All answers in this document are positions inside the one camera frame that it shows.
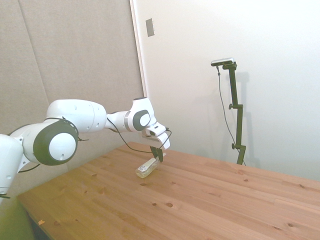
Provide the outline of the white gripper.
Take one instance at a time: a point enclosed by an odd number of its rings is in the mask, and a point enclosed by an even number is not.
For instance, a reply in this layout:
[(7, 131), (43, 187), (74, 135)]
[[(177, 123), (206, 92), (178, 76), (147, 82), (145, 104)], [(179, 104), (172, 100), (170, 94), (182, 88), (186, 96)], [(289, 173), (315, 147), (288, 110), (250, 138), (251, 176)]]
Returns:
[(167, 133), (164, 132), (159, 136), (146, 136), (140, 133), (139, 139), (142, 144), (150, 146), (153, 157), (157, 158), (162, 163), (164, 160), (163, 150), (167, 150), (170, 147), (170, 140)]

